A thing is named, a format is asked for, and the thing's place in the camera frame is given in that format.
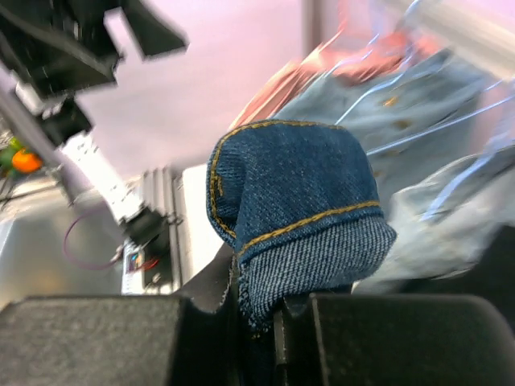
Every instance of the pink garment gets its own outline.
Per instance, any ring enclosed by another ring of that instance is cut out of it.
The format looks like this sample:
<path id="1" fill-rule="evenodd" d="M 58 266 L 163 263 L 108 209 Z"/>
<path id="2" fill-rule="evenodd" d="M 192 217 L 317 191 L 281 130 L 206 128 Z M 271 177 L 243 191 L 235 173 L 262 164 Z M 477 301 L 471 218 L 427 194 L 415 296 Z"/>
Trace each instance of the pink garment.
<path id="1" fill-rule="evenodd" d="M 328 50 L 328 46 L 340 34 L 341 32 L 329 42 L 317 47 L 305 60 L 292 60 L 279 70 L 243 108 L 229 129 L 272 117 L 300 94 L 316 76 L 330 71 L 341 60 L 358 61 L 369 51 L 369 48 L 353 53 Z M 424 55 L 437 51 L 437 46 L 428 38 L 419 41 L 417 45 Z M 346 84 L 358 84 L 393 72 L 402 62 L 405 47 L 406 37 L 399 32 L 393 33 L 375 43 L 372 53 L 365 60 L 342 65 L 336 69 L 333 76 L 344 76 Z"/>

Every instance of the denim fabric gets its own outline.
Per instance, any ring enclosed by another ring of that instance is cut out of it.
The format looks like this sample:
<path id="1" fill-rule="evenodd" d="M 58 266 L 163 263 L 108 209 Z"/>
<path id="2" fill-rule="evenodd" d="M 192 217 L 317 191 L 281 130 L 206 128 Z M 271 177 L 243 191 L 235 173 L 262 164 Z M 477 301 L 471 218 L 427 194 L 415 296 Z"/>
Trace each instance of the denim fabric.
<path id="1" fill-rule="evenodd" d="M 240 308 L 266 328 L 278 300 L 371 275 L 395 240 L 369 161 L 345 129 L 262 121 L 208 163 L 208 218 L 239 257 Z"/>
<path id="2" fill-rule="evenodd" d="M 501 225 L 515 221 L 509 193 L 515 182 L 515 146 L 501 150 L 459 185 L 431 222 L 420 220 L 439 192 L 476 159 L 474 155 L 453 162 L 393 196 L 390 225 L 398 239 L 381 267 L 358 283 L 354 294 L 396 292 L 410 279 L 468 270 Z"/>
<path id="3" fill-rule="evenodd" d="M 372 87 L 398 74 L 346 87 L 340 79 L 321 76 L 274 118 L 335 124 Z M 429 126 L 474 109 L 484 79 L 468 64 L 440 51 L 414 65 L 404 80 L 367 96 L 341 122 L 365 151 L 420 133 Z M 417 141 L 369 158 L 383 208 L 391 195 L 418 183 L 440 167 L 467 154 L 469 122 L 453 125 Z"/>

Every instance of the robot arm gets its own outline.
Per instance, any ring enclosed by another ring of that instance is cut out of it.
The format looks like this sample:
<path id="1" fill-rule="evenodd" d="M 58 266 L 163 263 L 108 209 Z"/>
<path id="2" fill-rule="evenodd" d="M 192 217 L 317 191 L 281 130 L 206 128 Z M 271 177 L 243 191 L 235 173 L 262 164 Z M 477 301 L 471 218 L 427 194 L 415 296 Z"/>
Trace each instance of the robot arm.
<path id="1" fill-rule="evenodd" d="M 103 23 L 105 12 L 116 8 L 145 57 L 186 47 L 183 37 L 141 0 L 0 0 L 0 60 L 19 79 L 14 95 L 3 98 L 0 109 L 15 108 L 17 116 L 26 118 L 21 139 L 44 161 L 43 153 L 50 158 L 48 149 L 66 154 L 147 256 L 169 257 L 167 218 L 125 185 L 95 145 L 92 125 L 74 101 L 79 91 L 116 82 L 114 71 L 122 55 Z"/>

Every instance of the cable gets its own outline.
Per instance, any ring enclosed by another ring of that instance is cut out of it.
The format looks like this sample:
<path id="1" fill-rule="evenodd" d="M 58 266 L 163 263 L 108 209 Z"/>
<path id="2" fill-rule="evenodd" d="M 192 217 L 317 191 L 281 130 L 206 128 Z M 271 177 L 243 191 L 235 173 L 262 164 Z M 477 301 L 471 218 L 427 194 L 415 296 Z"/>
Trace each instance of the cable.
<path id="1" fill-rule="evenodd" d="M 72 224 L 68 227 L 68 230 L 64 234 L 64 239 L 63 239 L 63 255 L 64 255 L 64 257 L 66 258 L 66 260 L 73 263 L 74 265 L 77 265 L 78 267 L 80 267 L 82 269 L 87 269 L 90 271 L 102 271 L 104 269 L 111 268 L 123 256 L 123 253 L 120 253 L 120 250 L 117 250 L 117 253 L 114 255 L 114 257 L 109 262 L 96 265 L 96 264 L 87 263 L 85 261 L 81 261 L 81 260 L 77 259 L 68 250 L 68 239 L 69 239 L 70 234 L 72 233 L 72 230 L 74 229 L 74 227 L 78 223 L 80 223 L 83 219 L 90 217 L 92 215 L 95 215 L 98 212 L 103 211 L 103 210 L 105 210 L 105 206 L 102 204 L 102 205 L 99 205 L 98 207 L 95 207 L 94 209 L 91 209 L 90 211 L 87 211 L 83 215 L 80 215 L 72 222 Z"/>

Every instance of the purple cable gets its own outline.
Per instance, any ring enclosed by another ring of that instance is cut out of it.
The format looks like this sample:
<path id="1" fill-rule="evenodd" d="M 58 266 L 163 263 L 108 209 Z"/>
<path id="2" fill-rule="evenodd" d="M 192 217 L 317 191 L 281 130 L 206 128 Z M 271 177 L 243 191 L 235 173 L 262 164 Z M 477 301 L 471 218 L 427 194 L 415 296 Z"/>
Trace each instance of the purple cable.
<path id="1" fill-rule="evenodd" d="M 82 269 L 87 269 L 87 270 L 90 270 L 90 271 L 102 271 L 104 269 L 107 269 L 107 268 L 111 268 L 113 265 L 115 265 L 117 263 L 117 259 L 112 259 L 109 263 L 105 263 L 105 264 L 90 264 L 90 263 L 87 263 L 85 261 L 81 261 L 79 259 L 77 259 L 75 256 L 73 256 L 73 254 L 71 254 L 69 251 L 68 251 L 68 238 L 70 237 L 70 233 L 72 233 L 72 230 L 74 229 L 74 227 L 80 223 L 83 219 L 87 218 L 87 217 L 90 217 L 102 210 L 105 210 L 105 206 L 102 204 L 102 205 L 99 205 L 98 207 L 95 207 L 94 209 L 91 209 L 89 211 L 87 211 L 86 213 L 78 216 L 73 222 L 72 224 L 68 227 L 68 230 L 66 231 L 66 233 L 64 234 L 64 240 L 63 240 L 63 255 L 64 257 L 66 258 L 66 260 L 68 260 L 69 262 L 73 263 L 74 265 L 77 265 L 78 267 L 82 268 Z"/>

